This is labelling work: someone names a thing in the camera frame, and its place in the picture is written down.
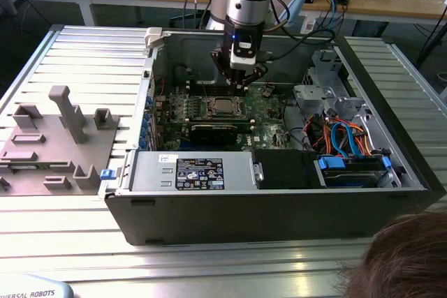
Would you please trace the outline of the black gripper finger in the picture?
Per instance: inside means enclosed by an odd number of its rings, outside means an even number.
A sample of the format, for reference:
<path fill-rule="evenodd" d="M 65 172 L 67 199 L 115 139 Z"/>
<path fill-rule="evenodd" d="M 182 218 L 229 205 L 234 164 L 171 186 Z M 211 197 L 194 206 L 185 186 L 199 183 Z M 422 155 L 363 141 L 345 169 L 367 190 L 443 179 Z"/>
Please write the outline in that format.
<path fill-rule="evenodd" d="M 242 95 L 245 96 L 248 93 L 249 85 L 256 80 L 262 78 L 268 72 L 268 67 L 265 64 L 256 64 L 254 69 L 247 75 L 245 74 L 241 78 Z"/>
<path fill-rule="evenodd" d="M 215 49 L 210 52 L 210 56 L 217 67 L 220 75 L 225 78 L 230 96 L 241 96 L 242 86 L 240 84 L 242 71 L 230 67 L 228 56 L 221 49 Z"/>

